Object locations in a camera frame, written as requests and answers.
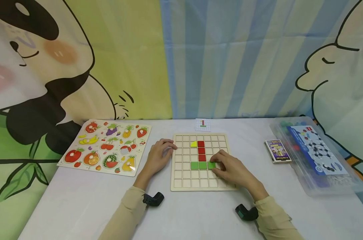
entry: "tabletop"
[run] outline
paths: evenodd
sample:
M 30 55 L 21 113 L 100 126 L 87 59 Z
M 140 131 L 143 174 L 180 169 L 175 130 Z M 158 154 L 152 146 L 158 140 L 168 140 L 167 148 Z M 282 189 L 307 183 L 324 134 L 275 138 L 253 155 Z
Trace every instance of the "tabletop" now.
M 174 133 L 195 132 L 195 120 L 138 120 L 152 125 L 151 146 Z M 263 182 L 305 239 L 363 239 L 363 204 L 356 195 L 312 198 L 305 194 L 290 164 L 272 164 L 263 141 L 274 139 L 272 119 L 212 119 L 211 132 L 227 134 L 231 154 Z M 150 147 L 144 150 L 138 172 Z M 254 222 L 235 213 L 252 207 L 245 189 L 225 192 L 171 192 L 171 162 L 149 184 L 161 192 L 159 207 L 149 207 L 133 239 L 263 239 Z M 97 239 L 135 177 L 59 167 L 19 239 Z

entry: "forearm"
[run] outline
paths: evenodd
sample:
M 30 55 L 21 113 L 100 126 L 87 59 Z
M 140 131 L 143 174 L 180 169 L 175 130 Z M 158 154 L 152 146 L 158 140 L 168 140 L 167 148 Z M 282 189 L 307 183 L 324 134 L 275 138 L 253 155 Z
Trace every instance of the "forearm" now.
M 260 232 L 267 240 L 300 240 L 303 237 L 291 223 L 291 218 L 285 213 L 273 197 L 255 202 L 259 217 L 257 223 Z
M 140 222 L 146 208 L 146 204 L 143 203 L 144 193 L 143 189 L 135 186 L 126 191 L 99 240 L 132 239 L 136 225 Z

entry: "yellow stripe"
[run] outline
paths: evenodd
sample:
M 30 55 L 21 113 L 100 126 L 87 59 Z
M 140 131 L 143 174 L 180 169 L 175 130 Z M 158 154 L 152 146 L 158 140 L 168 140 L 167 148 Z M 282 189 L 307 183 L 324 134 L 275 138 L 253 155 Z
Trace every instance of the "yellow stripe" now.
M 95 53 L 91 74 L 129 118 L 171 118 L 159 1 L 68 2 Z M 131 94 L 130 103 L 123 90 Z

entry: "green block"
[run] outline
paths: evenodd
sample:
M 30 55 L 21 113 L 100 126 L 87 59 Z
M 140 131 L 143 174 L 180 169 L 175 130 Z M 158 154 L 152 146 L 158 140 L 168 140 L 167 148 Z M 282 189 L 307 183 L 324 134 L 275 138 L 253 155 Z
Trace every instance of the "green block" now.
M 215 167 L 214 162 L 208 162 L 208 169 L 213 169 Z
M 197 170 L 197 169 L 199 169 L 199 164 L 198 164 L 198 162 L 191 162 L 191 169 L 192 169 L 192 170 Z
M 199 162 L 199 169 L 207 169 L 206 162 Z

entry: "wooden fruit puzzle board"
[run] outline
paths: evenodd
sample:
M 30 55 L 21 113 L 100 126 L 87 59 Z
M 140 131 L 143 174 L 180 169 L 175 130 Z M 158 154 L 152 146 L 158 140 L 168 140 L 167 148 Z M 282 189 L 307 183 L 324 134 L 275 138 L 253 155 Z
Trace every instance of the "wooden fruit puzzle board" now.
M 173 140 L 178 149 L 172 154 L 171 191 L 237 190 L 211 171 L 216 166 L 210 162 L 213 154 L 220 149 L 230 153 L 225 134 L 179 133 Z
M 150 131 L 149 125 L 90 119 L 57 166 L 134 177 Z

